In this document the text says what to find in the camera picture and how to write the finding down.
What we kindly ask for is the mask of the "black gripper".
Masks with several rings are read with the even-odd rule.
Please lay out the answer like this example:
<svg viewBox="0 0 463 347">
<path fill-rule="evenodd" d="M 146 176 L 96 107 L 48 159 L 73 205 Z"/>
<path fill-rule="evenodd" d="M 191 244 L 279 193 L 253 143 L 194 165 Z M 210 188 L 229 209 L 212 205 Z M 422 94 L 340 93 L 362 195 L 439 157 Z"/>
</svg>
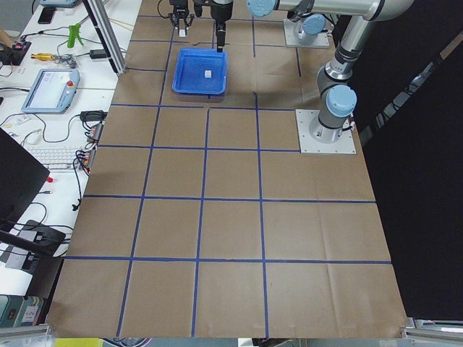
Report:
<svg viewBox="0 0 463 347">
<path fill-rule="evenodd" d="M 216 51 L 222 53 L 226 44 L 226 21 L 232 18 L 233 0 L 212 0 L 211 16 L 215 20 Z"/>
<path fill-rule="evenodd" d="M 170 0 L 169 4 L 172 6 L 172 13 L 168 14 L 168 18 L 174 29 L 179 29 L 180 20 L 184 20 L 184 27 L 188 29 L 194 20 L 194 15 L 189 11 L 188 0 Z"/>
</svg>

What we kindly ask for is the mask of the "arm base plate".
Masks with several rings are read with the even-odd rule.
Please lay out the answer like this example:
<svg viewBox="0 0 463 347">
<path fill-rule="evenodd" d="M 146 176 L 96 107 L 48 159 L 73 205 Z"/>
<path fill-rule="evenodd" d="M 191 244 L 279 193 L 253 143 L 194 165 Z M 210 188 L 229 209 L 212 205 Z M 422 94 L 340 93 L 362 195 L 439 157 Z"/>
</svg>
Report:
<svg viewBox="0 0 463 347">
<path fill-rule="evenodd" d="M 318 119 L 319 110 L 296 109 L 300 152 L 316 155 L 355 155 L 352 127 L 347 119 L 341 128 L 325 128 Z"/>
<path fill-rule="evenodd" d="M 330 46 L 327 33 L 308 34 L 303 29 L 302 21 L 292 22 L 284 19 L 283 26 L 286 47 L 328 48 Z"/>
</svg>

